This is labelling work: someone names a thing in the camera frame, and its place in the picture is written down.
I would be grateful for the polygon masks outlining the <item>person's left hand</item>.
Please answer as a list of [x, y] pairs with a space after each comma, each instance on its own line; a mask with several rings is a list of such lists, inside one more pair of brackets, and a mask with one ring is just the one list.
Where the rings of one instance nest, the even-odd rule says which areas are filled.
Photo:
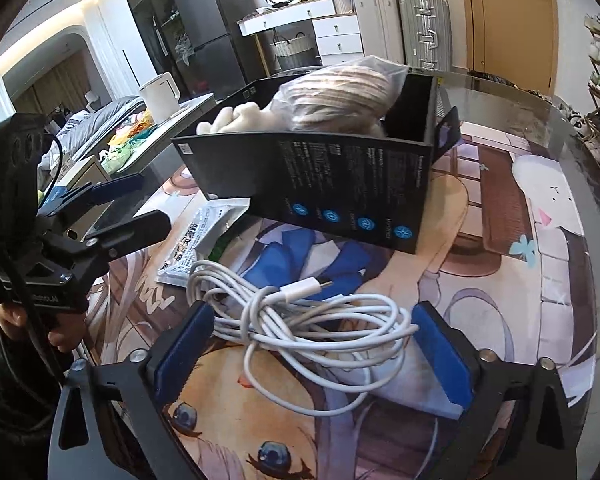
[[[84, 313], [58, 313], [57, 326], [48, 333], [48, 341], [60, 352], [74, 350], [86, 334]], [[12, 340], [27, 335], [27, 312], [16, 304], [0, 304], [0, 326]]]

